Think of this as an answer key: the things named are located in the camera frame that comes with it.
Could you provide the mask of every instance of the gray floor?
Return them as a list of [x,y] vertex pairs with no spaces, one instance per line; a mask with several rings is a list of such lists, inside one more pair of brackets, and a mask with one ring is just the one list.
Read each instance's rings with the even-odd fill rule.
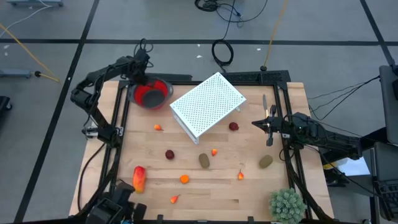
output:
[[[46,9],[16,25],[18,38],[79,39],[93,0],[65,0],[65,7]],[[237,1],[244,18],[256,14],[263,0]],[[385,40],[398,41],[398,2],[367,0]],[[256,20],[238,29],[231,25],[227,39],[267,40],[271,36],[283,3],[269,0]],[[0,2],[0,22],[8,24],[33,10]],[[226,23],[215,13],[201,12],[193,1],[184,0],[101,0],[89,39],[217,39]],[[290,1],[280,23],[277,40],[366,40],[376,36],[357,0]],[[76,44],[27,44],[39,59],[64,80]],[[264,63],[267,45],[233,45],[235,58],[229,72],[255,71]],[[134,45],[86,44],[71,87],[88,72],[131,55]],[[220,58],[228,51],[218,48]],[[389,47],[398,60],[398,47]],[[204,80],[220,70],[211,56],[211,45],[155,45],[150,53],[154,68],[148,72],[185,73]],[[378,46],[296,46],[272,47],[269,70],[289,70],[292,81],[304,82],[307,96],[315,96],[363,82],[378,75],[386,59]],[[0,44],[1,68],[42,70],[17,44]],[[55,109],[61,84],[44,78],[1,78],[0,95],[10,96],[14,109],[0,132],[0,223],[11,222],[17,211],[34,162]],[[310,101],[313,106],[330,100]],[[319,110],[326,113],[331,107]],[[384,126],[379,82],[372,82],[347,99],[326,123],[358,134]],[[86,140],[80,130],[86,115],[69,100],[63,106],[47,158],[36,185],[25,220],[66,217],[75,189]],[[370,218],[368,198],[345,189],[330,189],[335,217],[346,222]]]

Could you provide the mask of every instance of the wooden tabletop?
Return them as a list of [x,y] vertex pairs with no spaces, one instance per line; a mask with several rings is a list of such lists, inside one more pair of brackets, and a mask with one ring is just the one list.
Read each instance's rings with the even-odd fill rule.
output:
[[[112,117],[117,87],[118,82],[106,82],[99,99],[99,109],[108,121]],[[156,219],[158,214],[163,214],[165,220],[245,221],[248,216],[253,216],[255,221],[274,220],[268,209],[270,193],[289,188],[285,164],[278,156],[282,143],[280,136],[275,134],[274,145],[267,147],[267,136],[251,124],[251,121],[265,118],[263,94],[266,95],[268,107],[275,104],[272,87],[236,86],[247,99],[240,107],[241,112],[233,111],[213,126],[200,137],[199,145],[194,145],[174,120],[169,107],[170,103],[193,87],[174,86],[174,95],[157,111],[130,105],[118,177],[131,183],[136,166],[145,167],[147,175],[144,193],[134,193],[130,200],[147,205],[146,220]],[[288,83],[288,88],[293,113],[310,114],[303,83]],[[280,97],[283,113],[286,114],[282,91]],[[238,123],[238,131],[228,129],[232,121]],[[161,125],[164,131],[154,130],[155,124]],[[97,139],[88,141],[81,167],[100,145]],[[218,150],[214,157],[211,156],[213,148]],[[165,158],[168,149],[175,153],[172,161]],[[300,152],[308,191],[325,213],[333,217],[320,156],[309,148]],[[208,169],[202,169],[199,164],[201,153],[206,153],[210,159]],[[274,158],[274,162],[268,168],[260,169],[258,162],[267,154]],[[91,161],[85,172],[82,205],[98,186],[103,156],[104,150]],[[244,180],[237,179],[239,170],[244,174]],[[190,177],[185,185],[179,181],[184,174]],[[77,187],[71,215],[77,213]],[[180,196],[176,204],[171,204],[170,198],[174,195]]]

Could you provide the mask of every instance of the white perforated rack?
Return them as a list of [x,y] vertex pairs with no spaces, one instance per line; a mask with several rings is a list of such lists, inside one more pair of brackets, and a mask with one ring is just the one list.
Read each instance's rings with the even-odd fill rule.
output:
[[173,117],[199,144],[199,136],[229,115],[239,110],[245,97],[219,72],[170,104]]

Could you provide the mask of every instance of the orange carrot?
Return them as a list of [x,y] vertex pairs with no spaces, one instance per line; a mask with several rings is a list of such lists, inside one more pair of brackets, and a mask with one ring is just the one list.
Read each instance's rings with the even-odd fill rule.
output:
[[134,169],[134,175],[132,176],[132,186],[135,188],[136,193],[143,193],[145,189],[145,168],[137,166]]
[[155,124],[155,130],[156,131],[163,131],[162,127],[160,127],[160,125]]
[[173,196],[173,197],[170,199],[170,202],[171,202],[171,203],[177,202],[179,196],[180,196],[180,195]]
[[243,173],[239,170],[238,180],[243,180]]
[[188,175],[182,175],[180,177],[180,181],[181,181],[182,184],[188,183],[189,182],[189,176]]
[[212,150],[211,150],[211,155],[212,155],[212,156],[215,156],[216,154],[217,154],[217,149],[212,149]]

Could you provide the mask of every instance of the green succulent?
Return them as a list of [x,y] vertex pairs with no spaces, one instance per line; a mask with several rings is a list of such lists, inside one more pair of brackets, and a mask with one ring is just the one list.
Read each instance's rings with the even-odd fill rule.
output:
[[283,224],[298,224],[306,209],[303,199],[294,189],[272,192],[269,199],[271,215]]

